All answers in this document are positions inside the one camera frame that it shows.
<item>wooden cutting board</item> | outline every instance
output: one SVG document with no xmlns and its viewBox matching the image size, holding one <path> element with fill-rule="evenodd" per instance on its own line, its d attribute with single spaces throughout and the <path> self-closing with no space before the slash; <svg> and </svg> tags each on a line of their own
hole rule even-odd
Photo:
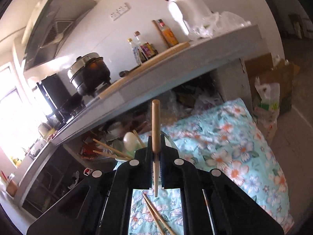
<svg viewBox="0 0 313 235">
<path fill-rule="evenodd" d="M 132 70 L 127 76 L 114 82 L 111 86 L 109 86 L 106 90 L 104 90 L 101 94 L 99 94 L 100 99 L 104 98 L 105 96 L 112 93 L 113 91 L 118 90 L 124 84 L 126 84 L 127 82 L 132 80 L 135 76 L 139 75 L 140 73 L 142 73 L 146 69 L 153 67 L 155 64 L 162 61 L 163 59 L 183 50 L 184 48 L 188 48 L 189 46 L 190 46 L 189 42 L 179 43 L 179 44 L 165 50 L 164 52 L 156 55 L 155 57 L 151 58 L 150 60 L 144 62 L 141 66 Z"/>
</svg>

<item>floral tablecloth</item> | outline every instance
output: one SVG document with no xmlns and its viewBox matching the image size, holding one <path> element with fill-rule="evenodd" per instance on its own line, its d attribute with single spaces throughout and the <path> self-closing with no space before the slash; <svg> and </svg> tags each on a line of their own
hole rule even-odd
<svg viewBox="0 0 313 235">
<path fill-rule="evenodd" d="M 182 119 L 162 131 L 171 137 L 181 158 L 198 169 L 223 171 L 288 232 L 294 222 L 289 214 L 284 173 L 241 99 Z M 140 137 L 147 141 L 148 135 Z M 183 234 L 179 189 L 164 190 L 160 186 L 157 198 L 153 189 L 134 190 L 129 234 L 161 235 L 142 193 L 150 198 L 174 232 Z"/>
</svg>

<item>chopstick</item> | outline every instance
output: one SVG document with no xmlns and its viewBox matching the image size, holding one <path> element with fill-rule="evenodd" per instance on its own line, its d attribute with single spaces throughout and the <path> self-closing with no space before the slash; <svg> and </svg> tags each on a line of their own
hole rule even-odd
<svg viewBox="0 0 313 235">
<path fill-rule="evenodd" d="M 96 140 L 96 139 L 92 139 L 92 140 L 93 140 L 94 142 L 99 143 L 101 146 L 104 146 L 105 148 L 107 148 L 107 149 L 113 151 L 114 153 L 121 155 L 122 157 L 127 157 L 127 158 L 129 158 L 129 159 L 133 159 L 132 156 L 127 155 L 127 154 L 124 154 L 124 153 L 122 153 L 121 151 L 118 151 L 117 149 L 112 148 L 112 147 L 110 147 L 110 146 L 108 146 L 108 145 L 106 145 L 106 144 L 104 144 L 104 143 L 102 143 L 102 142 L 100 142 L 100 141 L 98 141 L 98 140 Z"/>
<path fill-rule="evenodd" d="M 117 155 L 110 155 L 110 154 L 103 153 L 103 152 L 96 151 L 96 150 L 94 150 L 93 152 L 95 152 L 97 154 L 100 154 L 100 155 L 103 155 L 103 156 L 106 156 L 106 157 L 115 158 L 116 160 L 119 160 L 119 161 L 129 161 L 130 160 L 127 157 L 119 157 Z"/>
<path fill-rule="evenodd" d="M 155 215 L 157 216 L 157 218 L 162 222 L 162 224 L 168 229 L 168 231 L 170 232 L 171 235 L 176 235 L 173 230 L 170 228 L 170 226 L 168 226 L 168 224 L 164 221 L 164 219 L 161 217 L 161 215 L 159 214 L 159 212 L 155 209 L 155 207 L 152 205 L 152 203 L 150 202 L 150 200 L 148 199 L 148 197 L 145 194 L 142 194 L 145 201 L 149 204 L 150 208 L 152 209 L 152 211 L 155 213 Z"/>
<path fill-rule="evenodd" d="M 4 181 L 7 182 L 7 177 L 4 175 L 3 171 L 1 171 L 1 177 L 2 177 L 2 179 L 3 179 Z"/>
<path fill-rule="evenodd" d="M 143 141 L 141 140 L 141 138 L 139 137 L 138 133 L 136 132 L 136 130 L 133 130 L 133 133 L 135 134 L 135 136 L 137 137 L 141 147 L 146 147 L 145 144 L 143 143 Z"/>
<path fill-rule="evenodd" d="M 148 210 L 149 210 L 149 212 L 150 212 L 150 214 L 151 214 L 151 216 L 152 216 L 154 222 L 156 223 L 156 226 L 157 226 L 158 229 L 160 230 L 161 234 L 162 234 L 162 235 L 165 235 L 164 231 L 162 230 L 160 224 L 159 224 L 158 221 L 157 221 L 157 218 L 156 218 L 155 215 L 154 215 L 153 210 L 152 210 L 151 207 L 149 206 L 149 203 L 147 202 L 146 199 L 145 199 L 145 202 L 146 202 L 146 205 L 147 205 L 147 207 L 148 207 Z"/>
<path fill-rule="evenodd" d="M 160 101 L 152 101 L 152 151 L 153 151 L 153 179 L 154 197 L 157 197 L 160 173 L 160 148 L 161 148 L 161 109 Z"/>
</svg>

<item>white jar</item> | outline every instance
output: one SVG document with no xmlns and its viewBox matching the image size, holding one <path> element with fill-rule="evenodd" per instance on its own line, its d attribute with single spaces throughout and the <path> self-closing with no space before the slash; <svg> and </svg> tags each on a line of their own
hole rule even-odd
<svg viewBox="0 0 313 235">
<path fill-rule="evenodd" d="M 193 28 L 201 27 L 212 12 L 203 0 L 166 0 L 169 11 L 175 21 L 179 23 L 185 35 L 190 39 L 197 39 Z"/>
</svg>

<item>range hood vent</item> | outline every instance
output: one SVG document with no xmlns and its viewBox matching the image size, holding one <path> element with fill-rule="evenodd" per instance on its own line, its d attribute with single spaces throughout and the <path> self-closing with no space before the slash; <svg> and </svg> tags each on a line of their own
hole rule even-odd
<svg viewBox="0 0 313 235">
<path fill-rule="evenodd" d="M 25 50 L 24 71 L 55 58 L 94 0 L 47 0 L 32 29 Z"/>
</svg>

